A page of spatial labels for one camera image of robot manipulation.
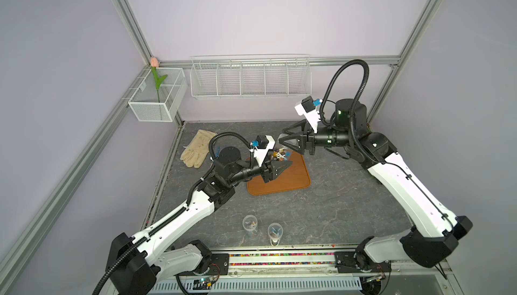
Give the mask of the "clear plastic candy jar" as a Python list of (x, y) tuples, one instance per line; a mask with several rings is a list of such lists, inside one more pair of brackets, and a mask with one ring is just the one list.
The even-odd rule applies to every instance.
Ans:
[(273, 148), (271, 160), (286, 161), (292, 156), (293, 150), (280, 143), (276, 143)]

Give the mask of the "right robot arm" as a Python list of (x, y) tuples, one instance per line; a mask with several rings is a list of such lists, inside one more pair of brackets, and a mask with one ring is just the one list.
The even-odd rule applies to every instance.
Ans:
[[(359, 89), (354, 98), (336, 101), (333, 114), (326, 118), (324, 108), (334, 84), (351, 66), (363, 70)], [(322, 99), (308, 96), (295, 106), (304, 119), (283, 130), (280, 144), (299, 154), (314, 154), (318, 147), (342, 147), (342, 157), (357, 161), (409, 215), (413, 223), (410, 229), (386, 237), (365, 238), (351, 259), (345, 260), (346, 266), (364, 272), (390, 261), (412, 260), (424, 268), (439, 266), (459, 246), (473, 223), (439, 202), (410, 170), (395, 145), (384, 134), (370, 130), (367, 108), (359, 102), (369, 74), (369, 65), (363, 59), (344, 63), (331, 78)]]

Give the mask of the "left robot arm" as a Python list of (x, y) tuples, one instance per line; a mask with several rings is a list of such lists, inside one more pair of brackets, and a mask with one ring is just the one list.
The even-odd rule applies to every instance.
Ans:
[(93, 293), (100, 294), (107, 282), (119, 294), (148, 294), (161, 280), (184, 272), (209, 270), (212, 252), (201, 241), (172, 250), (172, 244), (196, 223), (222, 207), (242, 182), (261, 177), (277, 179), (292, 165), (275, 155), (275, 139), (259, 135), (248, 141), (236, 132), (223, 132), (208, 142), (212, 160), (209, 170), (188, 191), (187, 199), (162, 219), (128, 236), (114, 238), (104, 275)]

